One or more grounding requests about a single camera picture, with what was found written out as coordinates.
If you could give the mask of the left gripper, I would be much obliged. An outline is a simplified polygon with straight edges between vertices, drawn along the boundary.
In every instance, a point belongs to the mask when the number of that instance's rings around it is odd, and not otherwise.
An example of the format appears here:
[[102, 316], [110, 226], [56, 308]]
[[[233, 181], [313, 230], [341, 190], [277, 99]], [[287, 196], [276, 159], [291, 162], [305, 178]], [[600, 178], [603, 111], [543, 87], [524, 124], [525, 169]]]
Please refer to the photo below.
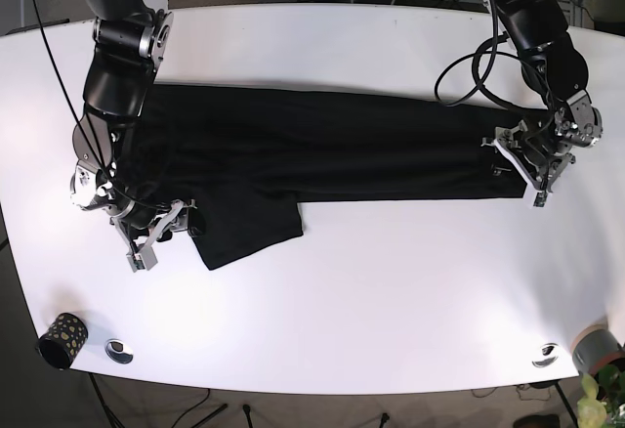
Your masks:
[[560, 144], [548, 133], [549, 123], [530, 126], [520, 121], [512, 128], [496, 127], [493, 137], [481, 145], [501, 154], [526, 183], [523, 200], [534, 208], [546, 205], [554, 184], [564, 170], [576, 162], [571, 146]]

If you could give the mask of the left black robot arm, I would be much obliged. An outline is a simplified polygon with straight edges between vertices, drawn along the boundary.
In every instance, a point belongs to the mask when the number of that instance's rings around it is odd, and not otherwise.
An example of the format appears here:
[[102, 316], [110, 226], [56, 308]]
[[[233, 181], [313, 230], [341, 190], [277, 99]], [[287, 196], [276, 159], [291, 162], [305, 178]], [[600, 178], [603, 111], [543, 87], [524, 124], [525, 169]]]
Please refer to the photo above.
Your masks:
[[[494, 150], [475, 174], [468, 173], [443, 198], [528, 196], [534, 207], [545, 205], [556, 180], [574, 164], [574, 149], [588, 149], [602, 137], [603, 122], [587, 91], [589, 68], [575, 49], [557, 0], [482, 0], [492, 19], [492, 36], [467, 55], [473, 88], [461, 98], [443, 101], [456, 107], [481, 93], [500, 108], [519, 116], [511, 127], [497, 126], [484, 146]], [[524, 83], [537, 93], [542, 109], [521, 107], [486, 86], [499, 53], [510, 42], [512, 59], [521, 64]]]

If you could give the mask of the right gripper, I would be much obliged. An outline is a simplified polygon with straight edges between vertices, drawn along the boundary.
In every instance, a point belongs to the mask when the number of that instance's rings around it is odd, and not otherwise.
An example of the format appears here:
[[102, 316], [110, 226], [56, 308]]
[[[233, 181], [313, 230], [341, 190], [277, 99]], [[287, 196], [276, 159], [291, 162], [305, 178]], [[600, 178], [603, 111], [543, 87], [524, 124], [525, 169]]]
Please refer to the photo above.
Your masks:
[[156, 243], [168, 241], [176, 233], [192, 238], [206, 234], [206, 221], [194, 200], [177, 199], [165, 208], [129, 200], [123, 209], [109, 207], [109, 222], [128, 246], [126, 258], [133, 273], [151, 270], [157, 264]]

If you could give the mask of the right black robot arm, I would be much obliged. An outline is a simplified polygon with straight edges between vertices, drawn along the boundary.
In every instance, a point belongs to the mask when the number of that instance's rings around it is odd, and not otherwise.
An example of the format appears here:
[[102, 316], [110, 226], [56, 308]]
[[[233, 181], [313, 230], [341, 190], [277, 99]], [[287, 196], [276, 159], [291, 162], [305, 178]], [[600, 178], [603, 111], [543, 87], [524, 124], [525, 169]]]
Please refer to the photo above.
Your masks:
[[77, 163], [70, 198], [102, 210], [128, 247], [133, 271], [157, 263], [153, 246], [188, 229], [192, 200], [153, 203], [118, 178], [173, 24], [169, 0], [86, 0], [96, 19], [83, 109], [72, 134]]

